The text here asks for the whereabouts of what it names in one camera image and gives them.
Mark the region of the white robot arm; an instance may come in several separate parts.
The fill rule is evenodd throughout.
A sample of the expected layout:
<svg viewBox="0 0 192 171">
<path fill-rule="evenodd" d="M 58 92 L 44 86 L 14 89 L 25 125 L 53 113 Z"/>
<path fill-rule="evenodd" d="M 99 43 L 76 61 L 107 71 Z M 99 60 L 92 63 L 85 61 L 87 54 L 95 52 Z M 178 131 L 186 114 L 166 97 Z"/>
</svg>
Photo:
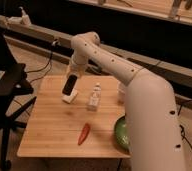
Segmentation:
<svg viewBox="0 0 192 171">
<path fill-rule="evenodd" d="M 89 61 L 125 85 L 125 114 L 132 171 L 186 171 L 174 90 L 164 78 L 99 47 L 95 32 L 71 38 L 69 95 Z"/>
</svg>

